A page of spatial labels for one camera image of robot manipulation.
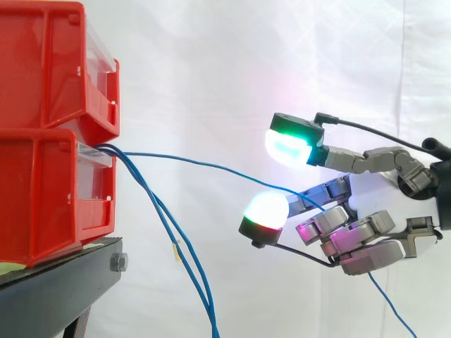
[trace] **white backdrop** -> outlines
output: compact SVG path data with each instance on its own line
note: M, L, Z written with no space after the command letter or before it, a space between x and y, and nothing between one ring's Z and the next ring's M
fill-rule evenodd
M210 161L300 191L339 174L272 161L264 133L274 112L312 119L322 111L417 144L429 136L451 143L449 1L83 2L121 62L114 143L125 151ZM328 127L326 137L355 151L391 144L347 127ZM170 160L136 163L199 254L222 338L409 336L368 276L257 250L238 234L242 211L264 188ZM114 234L124 237L130 264L93 306L87 338L210 337L150 201L118 170ZM320 256L317 245L304 248L295 225L281 242ZM450 254L445 237L424 257L374 273L419 337L451 336Z

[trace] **green light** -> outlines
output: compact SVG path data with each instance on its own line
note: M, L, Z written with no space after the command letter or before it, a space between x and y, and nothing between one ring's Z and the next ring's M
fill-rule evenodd
M266 150L277 162L292 168L300 168L307 163L312 147L305 139L274 130L266 132Z
M254 223L271 229L280 229L289 212L288 201L278 192L263 192L256 195L245 211L245 217Z

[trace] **blue wire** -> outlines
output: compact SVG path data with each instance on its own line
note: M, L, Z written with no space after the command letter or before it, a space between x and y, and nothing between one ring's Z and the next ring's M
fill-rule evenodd
M152 153L138 153L138 152L125 152L125 154L129 155L129 156L146 156L146 157L157 157L157 158L169 158L169 159L183 161L183 162L188 162L188 163L192 163L192 164L196 164L196 165L202 165L202 166L206 166L206 167L211 167L211 168L217 168L217 169L225 170L225 171L228 171L229 173L238 175L238 176L243 177L243 178L247 178L248 180L251 180L251 181L253 181L255 183L259 183L259 184L261 184L261 185L263 185L265 187L278 189L278 190L282 190L284 192L289 192L291 194L294 194L294 195L300 197L301 199L305 199L306 201L309 201L315 207L317 207L317 208L321 209L322 211L324 211L324 208L322 208L320 205L318 205L315 201L312 201L307 196L299 194L299 193L297 193L297 192L295 192L293 190L290 190L290 189L286 189L286 188L283 188L283 187L278 187L276 185L265 183L265 182L263 182L261 180L258 180L256 178L253 178L253 177L250 177L250 176L245 175L243 173L240 173L240 172L238 172L236 170L233 170L233 169L230 169L230 168L227 168L227 167L223 167L222 165L217 165L217 164L207 163L207 162L200 162L200 161L195 161L195 160L191 160L191 159L188 159L188 158L183 158L183 157L179 157L179 156L172 156L172 155L152 154ZM373 275L371 273L369 273L369 277L370 277L371 281L374 283L374 285L377 287L379 292L383 295L385 300L388 302L388 305L390 305L390 307L392 308L393 313L395 314L397 319L409 330L409 332L412 334L412 336L414 338L416 338L416 334L414 333L414 331L407 325L407 323L400 317L400 315L398 315L398 313L395 310L395 307L393 306L391 300L388 298L388 296L385 294L385 292L379 287L377 281L375 281L375 279L373 278Z
M281 190L283 192L289 192L291 194L294 194L298 197L300 197L301 199L304 199L308 202L310 202L311 204L313 204L315 207L317 207L318 209L324 211L324 208L322 206L320 206L319 204L317 204L315 201L313 201L312 199L310 199L309 197L300 194L299 192L295 192L294 190L290 190L287 188L283 188L283 187L279 187L277 185L273 185L273 184L269 184L269 183L265 183L261 180L258 180L256 178L253 178L251 176L248 176L246 174L240 173L239 171L227 168L227 167L223 167L222 165L217 165L217 164L213 164L213 163L207 163L207 162L200 162L200 161L195 161L195 160L190 160L189 158L184 158L184 157L179 157L179 156L172 156L172 155L163 155L163 154L152 154L152 153L135 153L135 152L125 152L126 155L128 156L146 156L146 157L157 157L157 158L169 158L171 160L177 160L177 161L183 161L183 162L188 162L188 163L192 163L192 164L196 164L196 165L202 165L204 167L210 167L210 168L216 168L216 169L221 169L224 171L228 171L229 173L238 175L240 177L246 178L248 180L251 180L255 183L261 184L265 187L271 188L271 189L277 189L277 190Z
M416 338L415 332L408 326L408 324L401 318L400 315L397 314L397 311L395 309L395 306L391 302L391 300L388 298L387 294L381 289L377 281L374 279L373 275L371 273L368 273L369 279L374 283L374 285L378 288L379 292L382 294L383 298L387 301L388 305L392 308L393 313L395 314L396 318L405 326L406 329L409 330L409 332L412 334L413 338Z
M114 155L116 157L118 157L119 159L122 160L122 162L124 162L125 166L127 167L127 169L130 171L131 175L136 179L136 181L144 188L144 190L146 190L147 194L149 195L157 213L159 214L160 220L163 223L163 226L166 228L166 231L169 235L169 237L171 238L171 241L174 243L178 254L180 256L181 261L183 262L183 265L185 266L188 275L190 276L191 280L193 281L193 284L195 285L202 303L204 304L204 307L207 311L207 313L209 314L209 318L211 321L211 329L212 329L212 337L213 338L219 338L219 332L218 332L218 328L216 325L216 314L215 314L215 310L214 310L214 303L213 303L213 297L211 295L211 290L210 290L210 286L208 283L208 280L206 278L204 269L202 268L202 265L196 255L196 253L194 252L194 248L192 247L191 242L189 241L189 239L187 238L186 234L183 232L183 230L181 229L181 227L179 226L179 224L175 221L174 217L171 215L171 213L169 212L169 210L166 208L166 206L164 205L163 201L160 200L159 197L157 197L148 187L145 179L143 178L143 176L141 175L141 173L139 172L139 170L136 168L136 166L134 165L134 163L118 148L116 148L115 146L109 145L109 144L102 144L101 146L97 147L98 150L101 150L105 153L108 153L110 155ZM173 223L174 227L176 228L176 230L179 232L180 236L183 238L183 240L185 241L185 243L187 244L188 250L190 251L190 253L192 254L194 263L196 264L197 268L199 269L199 273L201 275L202 281L204 283L204 287L205 290L207 292L207 296L209 298L209 302L207 303L206 299L205 299L205 295L204 292L202 291L202 288L200 287L199 282L197 281L197 278L195 277L194 273L192 272L192 269L189 265L189 263L187 262L185 256L183 255L183 252L181 251L177 241L175 240L175 237L167 223L167 220L165 218L165 216L163 215L163 213L161 212L160 207L163 209L164 213L169 217L169 219L171 220L171 222Z

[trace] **metal bolt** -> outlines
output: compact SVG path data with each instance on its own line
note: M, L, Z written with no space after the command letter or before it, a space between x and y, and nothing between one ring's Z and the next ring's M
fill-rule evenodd
M128 255L126 253L114 253L111 257L111 271L123 273L128 267Z

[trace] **red storage bin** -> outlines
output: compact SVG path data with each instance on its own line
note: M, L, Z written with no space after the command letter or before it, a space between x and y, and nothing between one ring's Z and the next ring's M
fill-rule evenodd
M0 1L0 127L119 135L119 64L77 2Z
M70 130L0 130L0 262L33 266L113 232L116 159Z

